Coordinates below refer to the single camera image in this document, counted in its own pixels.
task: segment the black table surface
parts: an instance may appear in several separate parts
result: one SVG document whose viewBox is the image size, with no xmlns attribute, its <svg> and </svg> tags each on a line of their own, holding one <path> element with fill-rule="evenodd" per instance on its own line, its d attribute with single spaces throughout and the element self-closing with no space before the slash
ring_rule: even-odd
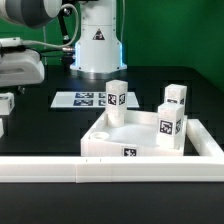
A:
<svg viewBox="0 0 224 224">
<path fill-rule="evenodd" d="M 129 67 L 128 81 L 141 111 L 156 112 L 169 84 L 186 85 L 185 114 L 199 119 L 224 149 L 224 94 L 192 68 Z M 79 156 L 80 139 L 103 112 L 52 109 L 57 91 L 105 91 L 106 80 L 81 79 L 61 66 L 45 81 L 15 93 L 3 118 L 1 156 Z M 2 88 L 1 92 L 14 91 Z M 186 139 L 185 156 L 197 156 Z M 28 183 L 0 184 L 1 223 L 223 223 L 223 183 Z"/>
</svg>

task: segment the white tray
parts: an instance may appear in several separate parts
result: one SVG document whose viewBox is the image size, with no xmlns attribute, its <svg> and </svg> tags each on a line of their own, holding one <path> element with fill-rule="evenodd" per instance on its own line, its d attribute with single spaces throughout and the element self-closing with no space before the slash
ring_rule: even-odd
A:
<svg viewBox="0 0 224 224">
<path fill-rule="evenodd" d="M 82 156 L 183 156 L 187 116 L 178 148 L 165 148 L 156 144 L 157 113 L 131 111 L 125 113 L 124 126 L 111 128 L 104 112 L 81 139 Z M 94 134 L 107 134 L 106 140 L 92 138 Z"/>
</svg>

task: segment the white plastic block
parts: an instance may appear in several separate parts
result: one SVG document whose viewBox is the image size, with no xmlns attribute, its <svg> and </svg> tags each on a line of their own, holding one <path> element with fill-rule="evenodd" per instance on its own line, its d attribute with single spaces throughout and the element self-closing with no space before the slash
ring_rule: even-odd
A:
<svg viewBox="0 0 224 224">
<path fill-rule="evenodd" d="M 108 115 L 119 116 L 125 114 L 127 110 L 127 89 L 128 83 L 113 80 L 106 83 L 106 113 Z"/>
<path fill-rule="evenodd" d="M 178 148 L 184 118 L 184 106 L 164 103 L 158 107 L 157 144 L 167 148 Z"/>
<path fill-rule="evenodd" d="M 223 150 L 199 120 L 188 120 L 187 135 L 200 156 L 212 156 L 224 159 Z"/>
<path fill-rule="evenodd" d="M 165 88 L 164 103 L 177 103 L 185 105 L 187 87 L 171 84 Z"/>
<path fill-rule="evenodd" d="M 0 138 L 2 137 L 3 134 L 4 134 L 3 123 L 2 119 L 0 119 Z"/>
<path fill-rule="evenodd" d="M 76 182 L 77 157 L 0 157 L 0 182 Z"/>
<path fill-rule="evenodd" d="M 0 94 L 0 115 L 9 115 L 15 106 L 14 94 Z"/>
</svg>

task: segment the white cube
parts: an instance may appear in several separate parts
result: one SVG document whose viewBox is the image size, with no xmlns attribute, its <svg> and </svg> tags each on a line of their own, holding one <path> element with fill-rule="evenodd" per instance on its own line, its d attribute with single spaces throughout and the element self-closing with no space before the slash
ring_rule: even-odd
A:
<svg viewBox="0 0 224 224">
<path fill-rule="evenodd" d="M 158 107 L 157 144 L 168 148 L 177 148 L 181 140 L 184 119 L 184 106 L 164 103 Z"/>
<path fill-rule="evenodd" d="M 3 134 L 4 134 L 3 123 L 2 119 L 0 119 L 0 138 L 2 137 Z"/>
<path fill-rule="evenodd" d="M 14 94 L 0 94 L 0 115 L 9 115 L 15 106 Z"/>
<path fill-rule="evenodd" d="M 185 105 L 187 87 L 171 84 L 165 88 L 164 103 L 177 103 Z"/>
</svg>

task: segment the cable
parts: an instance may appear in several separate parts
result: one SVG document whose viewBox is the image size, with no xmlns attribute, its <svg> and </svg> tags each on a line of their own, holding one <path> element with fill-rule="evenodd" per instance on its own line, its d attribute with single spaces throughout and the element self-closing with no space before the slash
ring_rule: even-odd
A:
<svg viewBox="0 0 224 224">
<path fill-rule="evenodd" d="M 23 45 L 43 45 L 43 46 L 46 46 L 46 47 L 59 48 L 59 49 L 71 45 L 75 41 L 76 35 L 78 33 L 79 15 L 78 15 L 77 9 L 72 4 L 65 4 L 65 5 L 63 5 L 61 7 L 61 10 L 63 10 L 64 8 L 72 8 L 74 13 L 75 13 L 75 19 L 76 19 L 76 27 L 75 27 L 74 35 L 73 35 L 73 37 L 72 37 L 72 39 L 71 39 L 71 41 L 69 43 L 64 44 L 64 45 L 54 45 L 54 44 L 48 44 L 48 43 L 44 43 L 44 42 L 40 42 L 40 41 L 23 40 L 22 41 Z"/>
<path fill-rule="evenodd" d="M 123 37 L 124 37 L 124 26 L 125 26 L 125 17 L 126 17 L 125 7 L 126 7 L 125 0 L 123 0 L 123 19 L 122 19 L 122 26 L 121 26 L 121 43 L 123 43 Z"/>
</svg>

